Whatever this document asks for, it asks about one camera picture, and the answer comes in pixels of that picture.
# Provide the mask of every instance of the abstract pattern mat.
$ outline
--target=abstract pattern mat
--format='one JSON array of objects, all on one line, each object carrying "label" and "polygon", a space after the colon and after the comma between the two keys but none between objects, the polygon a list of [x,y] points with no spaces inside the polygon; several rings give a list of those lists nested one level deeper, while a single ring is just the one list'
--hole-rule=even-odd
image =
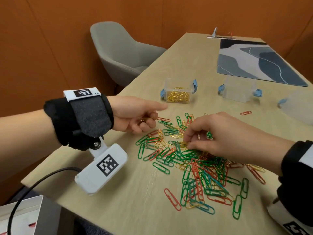
[{"label": "abstract pattern mat", "polygon": [[308,86],[266,43],[221,39],[217,72],[296,86]]}]

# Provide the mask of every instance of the chair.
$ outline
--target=chair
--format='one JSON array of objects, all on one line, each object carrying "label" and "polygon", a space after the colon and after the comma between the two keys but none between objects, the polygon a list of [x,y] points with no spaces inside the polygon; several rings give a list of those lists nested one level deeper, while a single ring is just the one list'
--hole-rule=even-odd
[{"label": "chair", "polygon": [[123,87],[166,51],[135,41],[122,25],[112,21],[93,24],[90,33],[104,68]]}]

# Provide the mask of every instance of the empty plastic container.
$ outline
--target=empty plastic container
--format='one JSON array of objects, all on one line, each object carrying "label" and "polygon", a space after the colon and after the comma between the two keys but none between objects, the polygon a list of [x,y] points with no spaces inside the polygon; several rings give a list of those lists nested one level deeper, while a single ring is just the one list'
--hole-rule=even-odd
[{"label": "empty plastic container", "polygon": [[254,79],[244,77],[228,76],[224,83],[222,97],[244,102],[250,100],[256,91],[256,82]]},{"label": "empty plastic container", "polygon": [[308,125],[313,125],[313,91],[297,90],[282,99],[278,105],[285,114]]},{"label": "empty plastic container", "polygon": [[167,78],[165,81],[164,99],[166,102],[189,104],[193,92],[193,80]]}]

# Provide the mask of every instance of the wooden tabletop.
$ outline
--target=wooden tabletop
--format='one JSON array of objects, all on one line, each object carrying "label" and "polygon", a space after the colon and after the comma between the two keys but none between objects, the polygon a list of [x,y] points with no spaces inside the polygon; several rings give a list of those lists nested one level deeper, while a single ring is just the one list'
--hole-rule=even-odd
[{"label": "wooden tabletop", "polygon": [[[262,41],[254,38],[238,39]],[[191,103],[171,103],[167,110],[160,112],[160,117],[175,122],[177,115],[184,118],[186,112],[197,118],[204,113],[225,111],[268,133],[294,141],[312,140],[313,127],[289,117],[277,108],[280,99],[300,87],[260,80],[257,81],[257,88],[263,90],[263,97],[259,101],[241,103],[218,96],[217,88],[227,77],[216,72],[219,43],[219,39],[208,39],[206,34],[185,34],[120,95],[161,101],[160,91],[164,88],[166,78],[197,79],[198,90]],[[305,81],[312,88],[312,84],[306,79]],[[248,110],[252,114],[240,115]],[[170,169],[170,175],[166,175],[153,167],[152,162],[139,160],[139,146],[135,142],[142,136],[116,131],[110,131],[104,136],[104,142],[108,146],[118,143],[129,155],[129,160],[93,196],[88,196],[76,185],[76,173],[73,171],[58,173],[42,182],[35,190],[115,235],[286,234],[266,209],[276,198],[276,189],[280,185],[275,174],[269,171],[263,173],[266,185],[262,185],[247,168],[229,170],[231,177],[239,180],[246,177],[250,181],[248,198],[243,201],[238,221],[233,219],[232,206],[209,200],[206,203],[214,207],[214,215],[196,208],[176,211],[164,194],[164,189],[168,188],[180,200],[183,171],[174,167]],[[63,167],[76,166],[83,169],[92,160],[93,157],[88,152],[61,147],[23,179],[22,183],[31,186],[48,173]],[[239,186],[228,184],[226,188],[234,196],[240,192]]]}]

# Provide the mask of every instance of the gold paper clips container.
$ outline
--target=gold paper clips container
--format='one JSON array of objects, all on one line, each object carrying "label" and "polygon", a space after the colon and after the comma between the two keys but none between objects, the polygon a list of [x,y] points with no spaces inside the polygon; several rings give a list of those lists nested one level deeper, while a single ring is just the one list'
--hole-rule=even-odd
[{"label": "gold paper clips container", "polygon": [[164,87],[164,99],[168,103],[189,104],[194,92],[193,80],[183,78],[167,78]]}]

